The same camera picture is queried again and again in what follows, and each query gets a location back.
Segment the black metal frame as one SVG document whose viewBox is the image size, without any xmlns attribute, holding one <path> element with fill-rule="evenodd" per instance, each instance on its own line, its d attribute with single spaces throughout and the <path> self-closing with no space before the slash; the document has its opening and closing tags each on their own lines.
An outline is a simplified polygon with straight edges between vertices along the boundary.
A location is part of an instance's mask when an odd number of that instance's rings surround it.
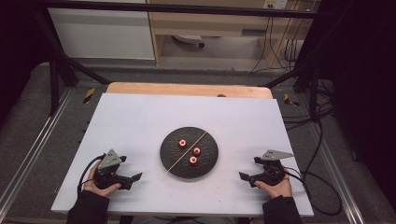
<svg viewBox="0 0 396 224">
<path fill-rule="evenodd" d="M 78 79 L 73 71 L 76 68 L 84 75 L 98 81 L 101 84 L 111 83 L 104 77 L 100 77 L 80 63 L 71 59 L 63 50 L 56 31 L 50 29 L 48 22 L 44 19 L 42 11 L 47 8 L 67 8 L 86 9 L 102 11 L 132 11 L 132 12 L 155 12 L 155 13 L 181 13 L 181 14 L 208 14 L 227 16 L 250 16 L 267 18 L 297 18 L 297 19 L 318 19 L 325 17 L 325 14 L 315 11 L 297 11 L 285 9 L 256 9 L 246 7 L 210 7 L 210 6 L 186 6 L 168 4 L 140 4 L 140 3 L 120 3 L 120 2 L 93 2 L 93 1 L 73 1 L 73 0 L 33 0 L 29 8 L 34 15 L 35 21 L 43 32 L 48 52 L 50 55 L 50 85 L 51 85 L 51 114 L 54 114 L 58 103 L 58 82 L 57 75 L 60 74 L 67 86 L 76 86 Z"/>
</svg>

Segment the aluminium floor rail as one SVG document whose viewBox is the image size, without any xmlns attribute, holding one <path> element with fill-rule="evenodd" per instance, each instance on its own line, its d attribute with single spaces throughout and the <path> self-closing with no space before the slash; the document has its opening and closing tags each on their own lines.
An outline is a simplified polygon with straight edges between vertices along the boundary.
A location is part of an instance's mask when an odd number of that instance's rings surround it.
<svg viewBox="0 0 396 224">
<path fill-rule="evenodd" d="M 354 197 L 347 185 L 344 176 L 341 173 L 341 169 L 337 166 L 337 163 L 332 156 L 330 148 L 326 143 L 322 131 L 316 123 L 310 124 L 312 134 L 315 136 L 319 144 L 319 153 L 325 164 L 325 167 L 329 173 L 332 183 L 335 189 L 339 192 L 340 198 L 344 207 L 344 211 L 349 220 L 350 224 L 364 224 L 364 218 L 361 214 L 361 210 L 357 206 Z"/>
<path fill-rule="evenodd" d="M 30 147 L 27 155 L 23 159 L 20 167 L 18 168 L 16 174 L 11 179 L 10 183 L 7 185 L 5 192 L 0 197 L 0 220 L 4 219 L 7 215 L 8 210 L 10 209 L 11 205 L 15 201 L 18 193 L 21 190 L 21 187 L 31 172 L 33 166 L 37 158 L 39 157 L 43 147 L 46 145 L 53 129 L 55 128 L 58 120 L 60 119 L 61 115 L 63 114 L 69 99 L 70 95 L 73 93 L 74 88 L 67 88 L 60 101 L 59 107 L 55 110 L 54 114 L 49 116 L 46 120 L 45 125 L 41 129 L 39 135 L 35 139 L 34 143 Z"/>
</svg>

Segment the person's left hand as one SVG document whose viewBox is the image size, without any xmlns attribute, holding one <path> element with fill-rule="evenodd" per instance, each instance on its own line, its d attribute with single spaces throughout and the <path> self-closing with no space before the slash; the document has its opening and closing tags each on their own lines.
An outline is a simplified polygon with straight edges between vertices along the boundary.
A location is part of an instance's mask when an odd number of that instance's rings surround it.
<svg viewBox="0 0 396 224">
<path fill-rule="evenodd" d="M 93 193 L 95 193 L 95 194 L 97 194 L 97 195 L 99 195 L 99 196 L 107 197 L 107 196 L 109 196 L 110 194 L 112 194 L 113 192 L 115 192 L 116 190 L 118 190 L 118 189 L 121 187 L 121 184 L 120 184 L 120 183 L 117 183 L 117 184 L 111 185 L 110 187 L 108 187 L 108 188 L 106 188 L 106 189 L 99 189 L 99 188 L 94 184 L 94 181 L 93 181 L 93 177 L 94 177 L 95 171 L 96 171 L 96 169 L 97 169 L 97 167 L 98 167 L 99 164 L 100 164 L 100 162 L 98 161 L 98 162 L 91 168 L 91 170 L 90 170 L 90 172 L 89 172 L 89 175 L 88 175 L 88 179 L 87 179 L 87 180 L 85 181 L 85 183 L 84 183 L 83 189 L 84 189 L 84 190 L 87 190 L 87 191 L 90 191 L 90 192 L 93 192 Z"/>
</svg>

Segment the white power strip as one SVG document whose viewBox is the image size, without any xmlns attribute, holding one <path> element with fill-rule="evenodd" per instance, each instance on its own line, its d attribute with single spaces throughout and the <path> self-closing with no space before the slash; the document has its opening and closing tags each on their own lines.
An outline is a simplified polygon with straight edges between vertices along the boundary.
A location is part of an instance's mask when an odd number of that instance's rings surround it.
<svg viewBox="0 0 396 224">
<path fill-rule="evenodd" d="M 264 0 L 263 8 L 268 9 L 284 9 L 288 0 Z"/>
</svg>

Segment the light wooden desk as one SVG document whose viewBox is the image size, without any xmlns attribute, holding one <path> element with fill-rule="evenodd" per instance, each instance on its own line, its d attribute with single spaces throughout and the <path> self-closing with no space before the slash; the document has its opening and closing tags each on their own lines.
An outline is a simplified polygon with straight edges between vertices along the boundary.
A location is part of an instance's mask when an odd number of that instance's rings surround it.
<svg viewBox="0 0 396 224">
<path fill-rule="evenodd" d="M 264 0 L 146 0 L 149 4 L 168 4 L 210 7 L 263 8 Z M 315 0 L 288 0 L 284 9 L 312 11 Z M 154 38 L 154 53 L 160 56 L 166 35 L 202 35 L 256 37 L 264 50 L 268 66 L 279 65 L 281 49 L 288 40 L 304 40 L 312 24 L 311 19 L 259 18 L 208 14 L 155 13 L 148 14 Z"/>
</svg>

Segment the round black textured plate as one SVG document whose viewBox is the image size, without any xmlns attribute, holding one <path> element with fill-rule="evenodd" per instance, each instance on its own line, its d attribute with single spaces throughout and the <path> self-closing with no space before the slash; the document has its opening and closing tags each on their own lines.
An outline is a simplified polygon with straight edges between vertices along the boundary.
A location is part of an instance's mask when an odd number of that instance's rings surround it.
<svg viewBox="0 0 396 224">
<path fill-rule="evenodd" d="M 163 140 L 160 148 L 160 159 L 167 169 L 204 133 L 205 130 L 197 127 L 182 127 L 170 132 Z M 187 141 L 185 148 L 180 148 L 178 142 Z M 200 156 L 194 156 L 193 150 L 201 149 Z M 198 163 L 190 165 L 190 157 L 196 157 Z M 219 158 L 219 147 L 215 138 L 207 132 L 206 135 L 191 149 L 182 160 L 169 172 L 179 178 L 194 179 L 207 175 L 216 165 Z"/>
</svg>

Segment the black curtain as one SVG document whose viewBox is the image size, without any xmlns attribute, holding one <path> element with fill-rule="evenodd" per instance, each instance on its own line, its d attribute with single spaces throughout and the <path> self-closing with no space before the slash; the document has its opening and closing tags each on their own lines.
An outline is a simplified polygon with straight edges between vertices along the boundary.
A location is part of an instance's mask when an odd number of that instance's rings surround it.
<svg viewBox="0 0 396 224">
<path fill-rule="evenodd" d="M 48 57 L 26 0 L 0 0 L 0 123 L 21 97 L 31 71 Z"/>
<path fill-rule="evenodd" d="M 352 0 L 322 72 L 352 147 L 396 207 L 396 0 Z"/>
</svg>

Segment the wooden table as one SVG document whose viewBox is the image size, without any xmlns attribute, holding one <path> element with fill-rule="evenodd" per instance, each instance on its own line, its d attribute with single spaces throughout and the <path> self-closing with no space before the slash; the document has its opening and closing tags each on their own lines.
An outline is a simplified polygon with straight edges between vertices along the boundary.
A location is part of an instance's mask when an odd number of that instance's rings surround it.
<svg viewBox="0 0 396 224">
<path fill-rule="evenodd" d="M 173 83 L 137 83 L 113 82 L 108 85 L 107 93 L 122 94 L 155 94 L 155 95 L 187 95 L 235 98 L 272 99 L 273 94 L 268 88 L 247 87 L 236 85 L 195 85 Z"/>
</svg>

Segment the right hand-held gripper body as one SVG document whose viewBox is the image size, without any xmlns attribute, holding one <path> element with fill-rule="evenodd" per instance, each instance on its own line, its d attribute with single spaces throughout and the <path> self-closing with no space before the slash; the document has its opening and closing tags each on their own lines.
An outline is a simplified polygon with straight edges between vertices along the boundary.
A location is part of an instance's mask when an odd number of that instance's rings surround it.
<svg viewBox="0 0 396 224">
<path fill-rule="evenodd" d="M 256 181 L 261 181 L 269 186 L 279 184 L 286 175 L 280 160 L 291 157 L 293 157 L 292 153 L 272 149 L 268 149 L 261 157 L 255 157 L 254 162 L 262 165 L 263 172 L 248 178 L 250 186 L 254 187 Z"/>
</svg>

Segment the grey object under desk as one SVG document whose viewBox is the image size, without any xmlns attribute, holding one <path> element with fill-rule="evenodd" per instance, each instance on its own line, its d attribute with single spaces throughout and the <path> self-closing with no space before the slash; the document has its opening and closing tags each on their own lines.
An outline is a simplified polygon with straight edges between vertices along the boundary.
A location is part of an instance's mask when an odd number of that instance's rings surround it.
<svg viewBox="0 0 396 224">
<path fill-rule="evenodd" d="M 174 35 L 174 38 L 178 41 L 197 45 L 199 48 L 203 48 L 205 43 L 199 35 Z"/>
</svg>

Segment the thin wooden skewer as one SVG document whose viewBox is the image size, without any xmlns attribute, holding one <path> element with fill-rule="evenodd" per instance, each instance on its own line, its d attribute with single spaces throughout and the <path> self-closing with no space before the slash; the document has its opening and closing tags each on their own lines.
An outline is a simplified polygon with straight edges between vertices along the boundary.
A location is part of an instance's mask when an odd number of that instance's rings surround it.
<svg viewBox="0 0 396 224">
<path fill-rule="evenodd" d="M 195 145 L 206 135 L 207 131 L 204 131 L 204 133 L 167 169 L 167 171 L 164 173 L 167 175 L 175 165 L 179 163 L 180 160 L 183 159 L 183 157 L 195 147 Z"/>
</svg>

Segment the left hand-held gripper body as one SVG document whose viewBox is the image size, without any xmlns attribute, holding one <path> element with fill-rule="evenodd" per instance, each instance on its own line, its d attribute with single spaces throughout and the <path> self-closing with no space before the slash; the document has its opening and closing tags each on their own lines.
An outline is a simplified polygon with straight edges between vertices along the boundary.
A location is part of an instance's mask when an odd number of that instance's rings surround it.
<svg viewBox="0 0 396 224">
<path fill-rule="evenodd" d="M 114 184 L 120 184 L 120 189 L 129 190 L 134 183 L 128 176 L 117 174 L 120 165 L 126 161 L 125 156 L 119 156 L 114 149 L 110 149 L 101 159 L 93 176 L 93 182 L 99 189 L 107 189 Z"/>
</svg>

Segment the person's right hand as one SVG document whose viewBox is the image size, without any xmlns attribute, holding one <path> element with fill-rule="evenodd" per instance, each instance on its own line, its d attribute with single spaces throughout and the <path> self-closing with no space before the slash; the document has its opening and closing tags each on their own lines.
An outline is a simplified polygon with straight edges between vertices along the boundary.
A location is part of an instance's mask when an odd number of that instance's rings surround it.
<svg viewBox="0 0 396 224">
<path fill-rule="evenodd" d="M 266 191 L 272 199 L 279 196 L 283 196 L 283 197 L 292 196 L 292 187 L 290 183 L 290 177 L 288 175 L 285 175 L 284 178 L 275 186 L 267 185 L 262 181 L 255 181 L 254 185 Z"/>
</svg>

